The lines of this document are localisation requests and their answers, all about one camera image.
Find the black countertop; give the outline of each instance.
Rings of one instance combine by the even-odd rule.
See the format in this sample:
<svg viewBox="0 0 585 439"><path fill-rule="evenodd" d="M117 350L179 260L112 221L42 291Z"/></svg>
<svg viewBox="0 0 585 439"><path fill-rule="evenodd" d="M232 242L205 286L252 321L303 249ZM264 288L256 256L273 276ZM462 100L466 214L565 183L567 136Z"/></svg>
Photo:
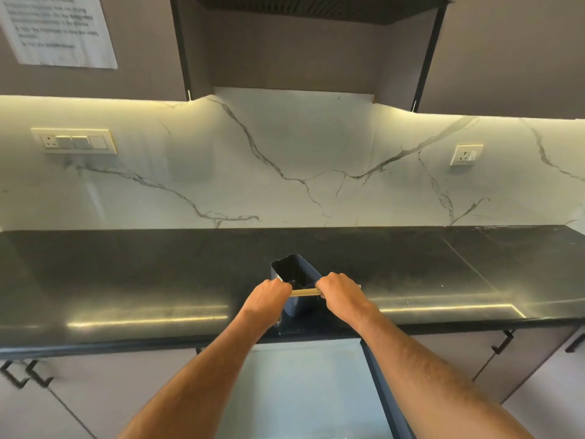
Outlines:
<svg viewBox="0 0 585 439"><path fill-rule="evenodd" d="M405 332L585 321L585 236L563 226L0 233L0 358L201 346L303 255ZM355 336L325 302L262 341Z"/></svg>

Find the white marble wall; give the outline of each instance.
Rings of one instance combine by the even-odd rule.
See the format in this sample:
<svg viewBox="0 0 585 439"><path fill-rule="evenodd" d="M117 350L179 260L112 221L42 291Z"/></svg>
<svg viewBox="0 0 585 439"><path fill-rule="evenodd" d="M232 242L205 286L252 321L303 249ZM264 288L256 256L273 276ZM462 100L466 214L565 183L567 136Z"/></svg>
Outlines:
<svg viewBox="0 0 585 439"><path fill-rule="evenodd" d="M108 128L118 155L45 154L31 127ZM370 95L219 88L190 103L0 97L0 227L568 224L585 120L419 115ZM476 165L450 167L480 142Z"/></svg>

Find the printed instructions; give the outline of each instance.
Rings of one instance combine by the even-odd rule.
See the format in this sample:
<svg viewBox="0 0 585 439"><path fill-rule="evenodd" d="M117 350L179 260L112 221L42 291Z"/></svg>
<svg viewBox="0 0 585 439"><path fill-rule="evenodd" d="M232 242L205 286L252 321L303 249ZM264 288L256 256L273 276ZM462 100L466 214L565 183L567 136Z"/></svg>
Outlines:
<svg viewBox="0 0 585 439"><path fill-rule="evenodd" d="M18 63L118 69L99 0L0 0L0 25Z"/></svg>

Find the black handle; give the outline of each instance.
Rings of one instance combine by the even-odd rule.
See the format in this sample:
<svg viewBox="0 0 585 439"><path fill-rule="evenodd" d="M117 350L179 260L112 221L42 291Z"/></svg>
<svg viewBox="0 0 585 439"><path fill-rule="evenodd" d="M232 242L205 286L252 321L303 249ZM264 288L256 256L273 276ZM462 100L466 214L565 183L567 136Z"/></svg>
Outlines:
<svg viewBox="0 0 585 439"><path fill-rule="evenodd" d="M502 351L506 349L509 343L514 339L514 335L512 334L513 331L504 330L504 334L506 334L506 339L502 342L499 347L491 347L496 354L502 354Z"/></svg>
<svg viewBox="0 0 585 439"><path fill-rule="evenodd" d="M585 333L581 334L581 336L577 337L572 344L570 344L567 349L565 350L565 353L574 353L575 350L579 347L579 345L581 345L583 343L583 341L585 341Z"/></svg>
<svg viewBox="0 0 585 439"><path fill-rule="evenodd" d="M2 374L5 378L8 379L8 382L13 384L19 390L23 389L26 382L29 381L28 377L22 380L18 380L16 377L12 376L11 372L8 371L8 367L11 366L12 361L4 362L4 365L0 367L0 374Z"/></svg>
<svg viewBox="0 0 585 439"><path fill-rule="evenodd" d="M39 376L39 374L33 370L34 366L39 363L38 360L34 360L32 362L29 363L29 365L26 367L25 371L26 373L30 376L30 378L35 381L37 384L39 384L42 388L47 388L48 384L50 384L53 381L52 377L47 378L46 380L43 380L42 377Z"/></svg>

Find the left hand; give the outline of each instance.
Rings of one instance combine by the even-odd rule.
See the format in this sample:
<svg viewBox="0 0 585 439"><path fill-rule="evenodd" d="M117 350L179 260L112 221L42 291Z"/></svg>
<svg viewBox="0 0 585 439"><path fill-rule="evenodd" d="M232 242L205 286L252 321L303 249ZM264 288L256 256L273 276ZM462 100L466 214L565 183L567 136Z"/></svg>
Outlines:
<svg viewBox="0 0 585 439"><path fill-rule="evenodd" d="M239 314L249 317L253 323L258 323L265 331L274 325L293 288L289 283L280 279L264 280L248 296Z"/></svg>

